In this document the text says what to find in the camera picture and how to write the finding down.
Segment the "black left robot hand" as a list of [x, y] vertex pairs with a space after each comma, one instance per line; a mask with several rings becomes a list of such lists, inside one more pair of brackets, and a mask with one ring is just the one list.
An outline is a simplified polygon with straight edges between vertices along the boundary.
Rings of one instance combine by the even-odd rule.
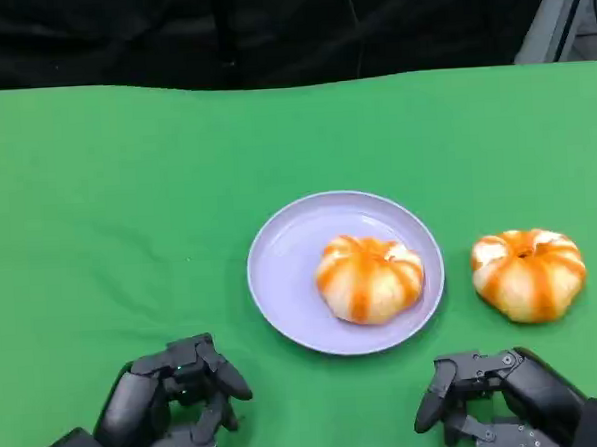
[[208, 333], [125, 364], [95, 425], [104, 447], [217, 447], [215, 433], [238, 429], [231, 400], [253, 398]]

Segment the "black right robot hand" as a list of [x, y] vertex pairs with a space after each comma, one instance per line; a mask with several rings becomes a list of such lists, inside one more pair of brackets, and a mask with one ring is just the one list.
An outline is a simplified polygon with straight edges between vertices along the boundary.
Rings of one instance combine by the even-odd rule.
[[[513, 413], [489, 423], [467, 404], [499, 392]], [[476, 350], [434, 359], [434, 376], [417, 409], [416, 433], [443, 424], [444, 444], [475, 447], [570, 447], [586, 398], [552, 366], [524, 347], [493, 356]]]

